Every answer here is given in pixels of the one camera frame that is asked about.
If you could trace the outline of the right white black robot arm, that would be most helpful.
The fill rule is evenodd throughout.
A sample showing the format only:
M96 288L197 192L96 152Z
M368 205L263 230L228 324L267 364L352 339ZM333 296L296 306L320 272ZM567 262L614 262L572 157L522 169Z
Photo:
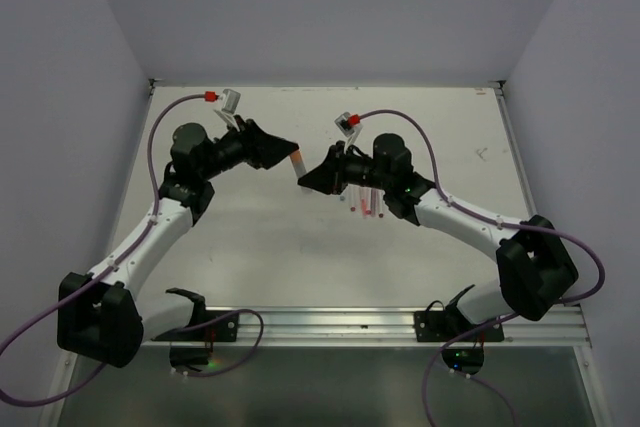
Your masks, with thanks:
M489 224L459 211L414 170L412 154L396 134L377 136L371 154L338 141L298 183L326 195L338 195L349 185L380 190L395 217L447 234L495 261L496 280L469 286L446 305L445 326L454 338L468 339L482 323L502 316L538 321L578 279L546 218L534 216L508 229L502 219Z

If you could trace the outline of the white purple pen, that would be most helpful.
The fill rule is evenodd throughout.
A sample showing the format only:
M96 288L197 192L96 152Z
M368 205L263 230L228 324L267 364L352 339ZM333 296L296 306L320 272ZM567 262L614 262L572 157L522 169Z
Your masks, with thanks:
M354 186L349 187L349 208L351 212L355 212L357 208L357 200Z

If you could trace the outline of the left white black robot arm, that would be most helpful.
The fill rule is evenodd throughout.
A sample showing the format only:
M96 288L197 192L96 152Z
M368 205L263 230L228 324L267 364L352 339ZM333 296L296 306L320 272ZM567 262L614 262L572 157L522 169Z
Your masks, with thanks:
M187 123L172 135L171 160L146 216L102 262L60 283L60 348L114 367L131 362L140 346L176 331L201 337L208 326L203 296L170 288L142 306L139 293L172 246L191 230L214 197L214 177L239 164L268 170L298 151L297 143L263 131L252 119L235 119L221 138Z

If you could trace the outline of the pink capped pen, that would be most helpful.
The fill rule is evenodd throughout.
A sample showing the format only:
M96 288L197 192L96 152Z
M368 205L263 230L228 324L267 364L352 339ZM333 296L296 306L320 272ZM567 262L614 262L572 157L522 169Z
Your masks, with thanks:
M377 200L376 200L376 191L374 189L371 189L369 191L368 194L368 209L367 209L367 214L369 216L374 216L376 213L376 204L377 204Z

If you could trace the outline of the mauve barrel red pen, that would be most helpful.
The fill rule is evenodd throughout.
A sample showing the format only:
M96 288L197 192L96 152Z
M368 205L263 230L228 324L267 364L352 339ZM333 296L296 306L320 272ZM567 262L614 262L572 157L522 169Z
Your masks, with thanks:
M380 191L377 189L372 190L371 213L373 217L380 215Z

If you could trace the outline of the white dark red pen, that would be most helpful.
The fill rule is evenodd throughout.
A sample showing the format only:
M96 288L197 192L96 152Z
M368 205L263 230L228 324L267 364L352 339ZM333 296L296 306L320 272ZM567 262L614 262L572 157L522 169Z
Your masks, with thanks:
M377 193L377 215L378 218L384 218L385 216L385 204L384 204L384 192L379 190Z

